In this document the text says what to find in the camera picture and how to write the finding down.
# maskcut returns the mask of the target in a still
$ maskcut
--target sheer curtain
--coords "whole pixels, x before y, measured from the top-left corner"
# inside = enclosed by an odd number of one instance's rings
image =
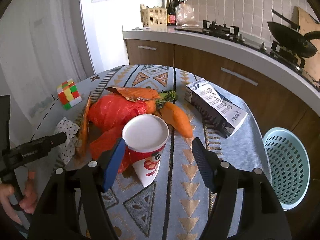
[[[59,84],[87,78],[69,8],[69,0],[12,0],[0,19],[0,71],[32,125]]]

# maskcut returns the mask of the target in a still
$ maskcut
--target cartoon eye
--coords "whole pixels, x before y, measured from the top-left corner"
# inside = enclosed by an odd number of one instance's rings
[[[157,155],[151,157],[151,161],[152,162],[157,162],[160,159],[160,157],[161,157],[161,154],[158,153]]]

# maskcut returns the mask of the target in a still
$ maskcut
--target cabinet handle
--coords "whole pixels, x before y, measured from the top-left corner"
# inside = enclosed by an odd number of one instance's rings
[[[243,76],[243,75],[240,75],[240,74],[238,74],[237,72],[228,70],[228,69],[226,69],[226,68],[224,68],[224,67],[222,67],[221,70],[222,70],[223,72],[226,72],[226,73],[229,73],[229,74],[231,74],[231,75],[233,75],[233,76],[236,76],[236,77],[238,77],[238,78],[241,78],[241,79],[243,79],[244,81],[247,81],[247,82],[249,82],[250,84],[252,84],[252,85],[254,85],[254,86],[256,86],[256,87],[258,86],[258,83],[257,83],[257,82],[254,82],[253,80],[251,80],[251,79],[249,79],[249,78],[247,78],[247,77],[245,77],[245,76]]]
[[[156,50],[157,48],[153,48],[153,47],[147,47],[147,46],[140,46],[138,45],[139,49],[150,49],[150,50]]]

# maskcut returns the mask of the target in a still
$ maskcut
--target yellow square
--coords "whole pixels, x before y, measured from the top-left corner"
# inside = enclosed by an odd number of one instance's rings
[[[67,88],[67,89],[64,90],[63,92],[64,92],[64,94],[65,94],[66,96],[71,95],[71,90],[70,90],[70,88]]]
[[[73,95],[72,95],[72,94],[67,95],[67,100],[68,100],[69,102],[71,102],[73,99],[74,99],[74,98],[73,98]]]

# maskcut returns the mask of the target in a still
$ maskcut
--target green square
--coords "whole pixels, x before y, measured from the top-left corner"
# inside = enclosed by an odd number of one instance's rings
[[[70,103],[66,103],[65,105],[63,105],[63,108],[64,108],[65,110],[70,109],[70,108],[71,108]]]
[[[71,93],[76,92],[76,91],[77,91],[76,85],[72,86],[72,87],[70,88],[70,90],[71,90]]]

